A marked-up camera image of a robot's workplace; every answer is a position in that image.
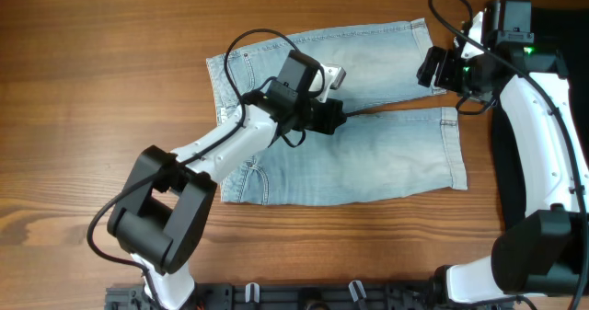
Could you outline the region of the light blue denim shorts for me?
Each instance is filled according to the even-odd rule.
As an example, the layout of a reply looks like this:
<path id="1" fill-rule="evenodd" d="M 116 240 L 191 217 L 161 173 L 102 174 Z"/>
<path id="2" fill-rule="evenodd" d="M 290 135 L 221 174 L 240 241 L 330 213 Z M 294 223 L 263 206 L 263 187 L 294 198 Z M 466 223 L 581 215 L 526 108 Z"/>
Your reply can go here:
<path id="1" fill-rule="evenodd" d="M 252 156 L 222 183 L 225 202 L 330 206 L 466 189 L 454 108 L 390 111 L 387 105 L 432 97 L 416 77 L 432 40 L 423 19 L 317 29 L 261 41 L 207 60 L 216 117 L 225 121 L 237 93 L 276 75 L 299 48 L 346 71 L 332 97 L 347 121 L 332 135 L 293 135 Z"/>

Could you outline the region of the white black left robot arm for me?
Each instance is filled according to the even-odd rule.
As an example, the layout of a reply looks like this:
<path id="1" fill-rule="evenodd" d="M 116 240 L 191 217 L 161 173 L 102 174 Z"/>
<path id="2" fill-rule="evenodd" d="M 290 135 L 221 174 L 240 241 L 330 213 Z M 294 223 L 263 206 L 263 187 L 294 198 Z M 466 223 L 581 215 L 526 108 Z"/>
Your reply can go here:
<path id="1" fill-rule="evenodd" d="M 282 69 L 238 97 L 238 106 L 201 139 L 165 152 L 152 145 L 134 163 L 108 232 L 140 268 L 144 283 L 107 291 L 108 309 L 202 309 L 188 260 L 198 246 L 218 184 L 290 131 L 332 134 L 346 121 L 329 97 L 346 73 L 291 50 Z"/>

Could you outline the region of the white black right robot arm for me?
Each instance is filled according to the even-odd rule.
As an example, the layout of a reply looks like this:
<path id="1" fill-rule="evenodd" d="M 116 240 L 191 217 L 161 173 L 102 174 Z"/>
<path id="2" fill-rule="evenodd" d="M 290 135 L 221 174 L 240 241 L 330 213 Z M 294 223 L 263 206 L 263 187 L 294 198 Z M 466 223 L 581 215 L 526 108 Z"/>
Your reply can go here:
<path id="1" fill-rule="evenodd" d="M 479 102 L 507 124 L 493 140 L 506 230 L 491 253 L 439 268 L 429 307 L 474 308 L 535 296 L 588 293 L 588 167 L 570 108 L 559 48 L 540 43 L 528 0 L 492 0 L 455 30 L 455 45 L 432 47 L 422 86 Z"/>

